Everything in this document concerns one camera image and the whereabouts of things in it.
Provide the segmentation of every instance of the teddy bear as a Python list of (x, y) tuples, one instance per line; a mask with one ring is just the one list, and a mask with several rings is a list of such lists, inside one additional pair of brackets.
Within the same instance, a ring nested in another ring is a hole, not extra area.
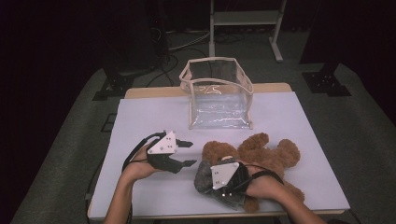
[(235, 208), (241, 205), (248, 213), (257, 212), (260, 209), (258, 199), (247, 195), (234, 195), (233, 197), (224, 199), (224, 197), (220, 197), (216, 194), (218, 190), (212, 189), (210, 167), (241, 160), (246, 163), (254, 162), (265, 169), (275, 172), (287, 189), (303, 202), (303, 192), (284, 179), (285, 169), (295, 166), (300, 160), (300, 150), (289, 139), (281, 140), (274, 149), (265, 147), (268, 142), (269, 136), (267, 133), (256, 133), (251, 135), (248, 139), (243, 141), (238, 148), (228, 143), (221, 143), (218, 141), (207, 142), (204, 145), (202, 161), (194, 179), (195, 188), (200, 193), (210, 194), (221, 203), (225, 203), (231, 207)]

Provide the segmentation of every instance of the white tabletop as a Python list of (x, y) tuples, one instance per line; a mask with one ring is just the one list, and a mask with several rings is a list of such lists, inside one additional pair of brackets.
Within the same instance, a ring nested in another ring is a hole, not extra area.
[[(310, 209), (319, 213), (340, 213), (349, 208), (294, 92), (254, 93), (251, 118), (253, 130), (189, 130), (188, 96), (121, 100), (89, 218), (102, 219), (106, 215), (122, 163), (132, 149), (143, 138), (163, 130), (175, 131), (178, 139), (194, 143), (190, 148), (180, 148), (173, 159), (197, 162), (175, 175), (161, 172), (136, 182), (133, 192), (135, 218), (252, 216), (242, 208), (235, 211), (198, 193), (193, 179), (206, 142), (216, 140), (238, 147), (254, 133), (268, 133), (268, 147), (276, 147), (281, 139), (288, 138), (300, 149), (301, 160), (286, 170), (285, 179), (304, 192), (304, 203)], [(282, 211), (277, 203), (262, 200), (261, 210), (255, 215)]]

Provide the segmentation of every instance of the transparent vinyl bag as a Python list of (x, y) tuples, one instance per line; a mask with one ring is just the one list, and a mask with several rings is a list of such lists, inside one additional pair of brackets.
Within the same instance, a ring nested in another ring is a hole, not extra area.
[(190, 129), (253, 128), (253, 85), (236, 59), (189, 60), (179, 78), (191, 96)]

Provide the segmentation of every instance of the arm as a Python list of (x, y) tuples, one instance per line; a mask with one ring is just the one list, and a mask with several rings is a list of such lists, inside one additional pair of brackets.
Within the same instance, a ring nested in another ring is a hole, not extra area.
[[(141, 161), (146, 158), (146, 147), (142, 147), (134, 156), (133, 161)], [(130, 163), (120, 175), (104, 223), (125, 224), (132, 206), (131, 200), (134, 182), (138, 179), (146, 178), (158, 171), (160, 170), (154, 169), (147, 162)]]
[[(260, 169), (248, 167), (248, 171), (252, 175), (259, 172)], [(296, 224), (325, 223), (294, 196), (294, 194), (286, 189), (284, 185), (271, 176), (260, 176), (252, 180), (247, 187), (246, 194), (254, 198), (271, 199), (279, 202)]]

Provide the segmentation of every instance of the white shelf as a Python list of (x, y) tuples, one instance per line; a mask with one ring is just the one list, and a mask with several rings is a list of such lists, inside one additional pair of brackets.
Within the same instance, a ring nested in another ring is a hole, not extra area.
[(276, 24), (278, 10), (215, 12), (214, 25)]

